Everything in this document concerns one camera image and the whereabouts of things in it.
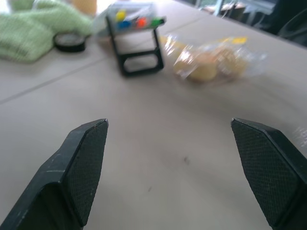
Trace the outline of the dark chair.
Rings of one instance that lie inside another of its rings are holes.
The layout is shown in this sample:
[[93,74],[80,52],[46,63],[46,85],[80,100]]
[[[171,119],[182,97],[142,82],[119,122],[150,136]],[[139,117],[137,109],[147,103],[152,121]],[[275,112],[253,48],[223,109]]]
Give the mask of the dark chair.
[[260,29],[307,48],[307,0],[277,0]]

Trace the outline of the black tape roll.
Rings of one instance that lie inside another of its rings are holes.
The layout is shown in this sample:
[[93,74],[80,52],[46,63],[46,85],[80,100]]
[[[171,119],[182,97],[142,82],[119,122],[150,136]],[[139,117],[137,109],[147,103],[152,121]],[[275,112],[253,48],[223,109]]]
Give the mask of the black tape roll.
[[53,37],[53,43],[57,50],[66,53],[79,53],[86,48],[85,37],[77,33],[56,34]]

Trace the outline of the clear box with coloured knobs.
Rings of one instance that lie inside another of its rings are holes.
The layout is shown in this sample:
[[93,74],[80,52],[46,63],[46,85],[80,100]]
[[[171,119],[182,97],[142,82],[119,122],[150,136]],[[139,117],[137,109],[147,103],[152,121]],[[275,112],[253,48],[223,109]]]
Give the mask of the clear box with coloured knobs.
[[154,2],[117,1],[110,4],[93,20],[92,31],[98,37],[129,34],[156,29],[166,23],[166,17],[158,16]]

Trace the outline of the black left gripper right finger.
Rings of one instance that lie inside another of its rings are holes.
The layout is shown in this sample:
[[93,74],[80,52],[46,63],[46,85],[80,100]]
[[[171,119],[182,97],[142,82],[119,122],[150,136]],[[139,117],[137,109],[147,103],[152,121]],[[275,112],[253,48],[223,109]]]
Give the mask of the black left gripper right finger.
[[307,158],[279,130],[231,121],[244,175],[273,230],[307,230]]

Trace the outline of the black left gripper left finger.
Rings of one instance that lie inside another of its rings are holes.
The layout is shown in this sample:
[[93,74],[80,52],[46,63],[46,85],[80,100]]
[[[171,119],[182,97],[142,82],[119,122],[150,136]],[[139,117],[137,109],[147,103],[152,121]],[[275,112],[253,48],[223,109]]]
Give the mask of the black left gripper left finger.
[[83,230],[99,184],[106,119],[72,130],[29,182],[0,230]]

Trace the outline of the clear bag of yellow snacks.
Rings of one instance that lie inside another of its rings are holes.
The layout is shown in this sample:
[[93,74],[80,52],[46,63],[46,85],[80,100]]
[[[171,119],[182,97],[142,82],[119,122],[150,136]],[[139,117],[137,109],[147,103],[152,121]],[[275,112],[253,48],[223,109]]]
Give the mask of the clear bag of yellow snacks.
[[246,37],[227,37],[203,45],[173,34],[161,37],[173,73],[183,81],[219,84],[263,72],[267,55],[247,47]]

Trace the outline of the green knitted cloth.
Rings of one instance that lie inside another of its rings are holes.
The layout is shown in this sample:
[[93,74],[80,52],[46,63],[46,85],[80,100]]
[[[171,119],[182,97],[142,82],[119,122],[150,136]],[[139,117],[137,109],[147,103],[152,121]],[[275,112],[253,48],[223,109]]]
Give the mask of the green knitted cloth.
[[89,36],[92,19],[62,0],[11,0],[0,12],[0,58],[35,62],[53,47],[58,33]]

